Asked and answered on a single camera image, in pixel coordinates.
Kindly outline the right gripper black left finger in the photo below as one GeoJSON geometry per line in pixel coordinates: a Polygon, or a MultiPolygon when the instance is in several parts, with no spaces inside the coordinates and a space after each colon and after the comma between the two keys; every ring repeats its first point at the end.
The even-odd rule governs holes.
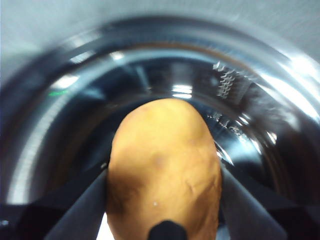
{"type": "Polygon", "coordinates": [[[93,240],[105,211],[106,165],[97,164],[28,204],[1,204],[2,240],[93,240]]]}

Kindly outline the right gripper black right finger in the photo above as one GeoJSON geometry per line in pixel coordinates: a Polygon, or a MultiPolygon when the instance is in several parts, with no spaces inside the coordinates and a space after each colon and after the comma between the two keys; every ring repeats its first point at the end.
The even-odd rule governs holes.
{"type": "Polygon", "coordinates": [[[297,204],[221,163],[221,208],[232,240],[318,240],[319,205],[297,204]]]}

